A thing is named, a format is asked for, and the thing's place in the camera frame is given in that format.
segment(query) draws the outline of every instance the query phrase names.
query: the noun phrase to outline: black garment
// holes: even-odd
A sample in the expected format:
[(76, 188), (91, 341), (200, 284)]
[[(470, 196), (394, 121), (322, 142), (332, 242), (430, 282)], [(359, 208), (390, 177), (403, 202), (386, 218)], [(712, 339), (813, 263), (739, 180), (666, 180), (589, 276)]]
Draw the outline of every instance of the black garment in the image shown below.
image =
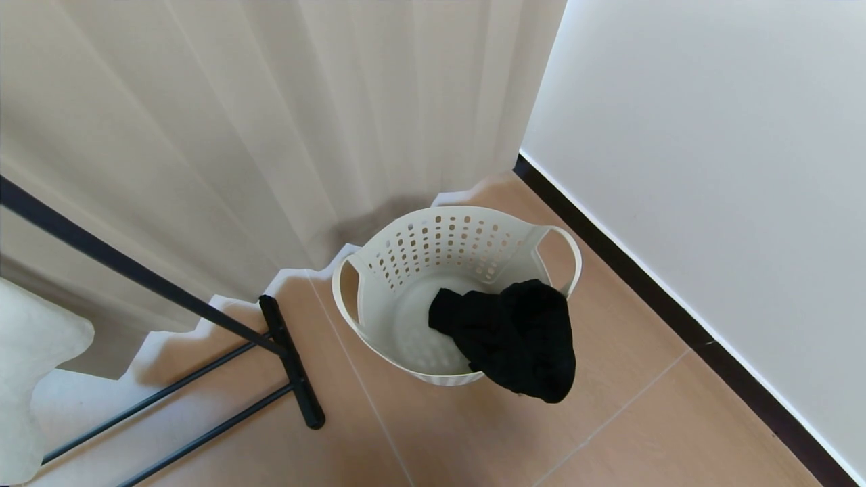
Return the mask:
[(499, 295), (440, 289), (430, 327), (454, 339), (473, 371), (515, 392), (558, 403), (572, 389), (577, 362), (568, 304), (538, 279)]

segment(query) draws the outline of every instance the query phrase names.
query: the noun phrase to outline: white plastic basket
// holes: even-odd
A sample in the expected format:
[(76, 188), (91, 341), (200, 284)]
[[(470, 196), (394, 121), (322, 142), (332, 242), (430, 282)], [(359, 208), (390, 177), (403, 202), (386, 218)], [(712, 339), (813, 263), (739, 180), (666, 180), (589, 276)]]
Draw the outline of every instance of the white plastic basket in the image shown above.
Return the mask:
[[(374, 352), (431, 384), (461, 386), (483, 377), (448, 336), (428, 327), (439, 289), (499, 293), (515, 282), (550, 284), (537, 250), (556, 231), (574, 253), (574, 277), (561, 290), (570, 296), (580, 276), (580, 250), (559, 227), (533, 225), (501, 211), (442, 206), (405, 215), (339, 264), (333, 297), (346, 322)], [(340, 276), (346, 263), (359, 274), (358, 318), (343, 302)]]

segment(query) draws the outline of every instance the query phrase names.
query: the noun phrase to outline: black metal rack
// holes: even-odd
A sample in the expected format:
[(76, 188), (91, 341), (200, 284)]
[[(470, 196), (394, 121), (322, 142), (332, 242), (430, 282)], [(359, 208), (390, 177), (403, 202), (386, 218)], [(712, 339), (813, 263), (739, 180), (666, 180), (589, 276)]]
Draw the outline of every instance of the black metal rack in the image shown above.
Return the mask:
[(228, 431), (232, 426), (244, 421), (263, 407), (292, 391), (294, 391), (294, 395), (298, 399), (298, 406), (301, 408), (301, 414), (303, 415), (307, 426), (314, 430), (318, 430), (325, 424), (325, 414), (322, 411), (319, 401), (316, 399), (315, 393), (313, 393), (313, 387), (310, 385), (307, 373), (304, 371), (301, 357), (298, 355), (298, 351), (294, 347), (292, 337), (289, 335), (288, 330), (286, 329), (286, 323), (283, 321), (280, 307), (273, 297), (268, 295), (259, 297), (259, 307), (262, 309), (265, 322), (268, 324), (268, 332), (265, 334), (259, 334), (254, 329), (244, 326), (239, 321), (231, 318), (222, 311), (213, 308), (208, 303), (184, 291), (167, 279), (164, 279), (162, 276), (149, 270), (147, 267), (135, 262), (111, 245), (99, 240), (99, 238), (82, 229), (57, 211), (54, 211), (39, 199), (30, 195), (3, 176), (0, 176), (0, 205), (6, 206), (20, 217), (45, 230), (52, 236), (62, 240), (65, 244), (68, 244), (91, 257), (93, 260), (107, 266), (109, 269), (135, 281), (150, 291), (163, 296), (165, 299), (168, 299), (183, 308), (189, 309), (193, 313), (202, 316), (204, 319), (212, 321), (216, 325), (229, 330), (231, 333), (241, 336), (248, 342), (228, 352), (222, 357), (215, 359), (204, 367), (199, 368), (195, 372), (190, 373), (181, 380), (178, 380), (158, 393), (153, 394), (151, 397), (142, 400), (135, 406), (121, 412), (101, 425), (96, 426), (89, 432), (86, 432), (78, 438), (73, 439), (65, 445), (49, 452), (42, 459), (43, 465), (108, 430), (112, 426), (130, 418), (137, 412), (146, 409), (148, 406), (153, 405), (168, 395), (175, 393), (181, 387), (190, 384), (193, 380), (196, 380), (221, 365), (228, 363), (230, 360), (235, 359), (235, 357), (250, 350), (253, 346), (262, 347), (280, 358), (282, 366), (286, 370), (288, 383), (273, 391), (268, 396), (260, 399), (254, 405), (226, 420), (221, 425), (196, 438), (183, 448), (180, 448), (171, 455), (158, 461), (156, 464), (144, 469), (137, 475), (130, 477), (120, 485), (127, 487), (138, 484), (156, 472), (164, 469), (166, 466), (176, 462), (184, 455), (196, 450), (199, 446), (206, 444), (213, 438), (216, 438), (220, 434)]

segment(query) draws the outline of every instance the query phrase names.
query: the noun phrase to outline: curtain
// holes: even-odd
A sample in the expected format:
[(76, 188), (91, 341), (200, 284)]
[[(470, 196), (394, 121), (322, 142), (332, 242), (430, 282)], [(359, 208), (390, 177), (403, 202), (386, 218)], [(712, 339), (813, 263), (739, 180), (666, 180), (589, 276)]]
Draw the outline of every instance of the curtain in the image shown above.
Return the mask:
[[(254, 301), (279, 269), (321, 268), (439, 192), (508, 170), (564, 6), (4, 1), (0, 169), (193, 294)], [(2, 271), (19, 285), (97, 309), (105, 327), (195, 326), (0, 218)]]

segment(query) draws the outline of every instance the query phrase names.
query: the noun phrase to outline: floor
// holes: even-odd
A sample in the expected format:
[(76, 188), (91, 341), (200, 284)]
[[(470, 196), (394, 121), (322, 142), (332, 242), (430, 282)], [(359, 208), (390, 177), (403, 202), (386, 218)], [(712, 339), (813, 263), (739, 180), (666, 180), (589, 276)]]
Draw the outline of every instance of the floor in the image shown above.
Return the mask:
[[(536, 224), (561, 220), (513, 174), (468, 203)], [(279, 300), (327, 424), (308, 430), (291, 395), (147, 485), (715, 486), (818, 485), (745, 404), (582, 242), (572, 296), (578, 375), (551, 406), (489, 380), (425, 384), (391, 367), (343, 322), (325, 272), (298, 271)], [(540, 252), (554, 285), (565, 242)], [(351, 288), (352, 276), (344, 286)], [(226, 301), (263, 330), (254, 305)], [(118, 381), (54, 371), (37, 387), (49, 446), (72, 438), (237, 344), (203, 324), (148, 337)], [(183, 393), (43, 468), (29, 485), (115, 485), (277, 388), (279, 361), (252, 350)]]

